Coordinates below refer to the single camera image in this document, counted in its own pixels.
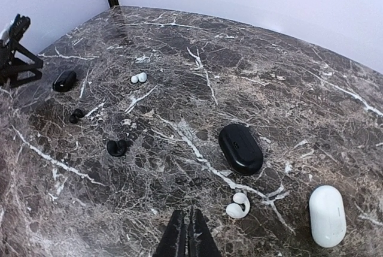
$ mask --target earbud case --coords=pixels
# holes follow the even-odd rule
[[[263,153],[248,128],[240,124],[225,126],[218,142],[233,170],[240,175],[252,175],[263,165]]]

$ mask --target brown marble surface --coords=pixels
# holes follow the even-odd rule
[[[329,50],[215,17],[118,7],[40,56],[43,78],[0,89],[0,255],[151,256],[175,209],[200,208],[223,256],[383,256],[383,75]],[[78,74],[68,93],[51,84]],[[145,71],[148,81],[132,84]],[[80,107],[87,116],[68,122]],[[265,154],[241,177],[220,129]],[[133,142],[113,158],[108,140]],[[323,249],[308,199],[343,198],[347,234]],[[250,214],[225,214],[245,192]]]

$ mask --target pair of white earbuds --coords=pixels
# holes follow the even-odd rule
[[[137,83],[137,82],[145,82],[147,79],[148,79],[148,75],[146,73],[142,72],[142,73],[133,75],[130,78],[130,81],[132,83]]]
[[[245,217],[250,211],[250,201],[247,196],[242,192],[235,193],[233,201],[235,203],[231,203],[226,207],[227,215],[235,219]],[[243,204],[245,206],[245,210],[243,210],[239,204]]]

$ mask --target marble tabletop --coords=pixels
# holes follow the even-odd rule
[[[136,7],[39,56],[42,80],[0,89],[1,256],[151,256],[191,206],[223,256],[383,256],[383,75],[262,28]],[[54,92],[67,69],[77,84]],[[73,125],[76,108],[86,117]],[[230,123],[262,148],[253,176],[220,150]],[[119,139],[132,146],[115,158],[106,143]],[[311,237],[319,185],[344,199],[347,234],[331,249]],[[225,214],[235,192],[250,199],[244,219]]]

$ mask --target small black case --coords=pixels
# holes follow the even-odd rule
[[[221,130],[218,142],[236,173],[252,175],[261,169],[263,153],[248,128],[240,124],[229,124]]]
[[[76,72],[68,70],[61,73],[53,83],[53,90],[58,92],[67,92],[72,89],[76,82]]]

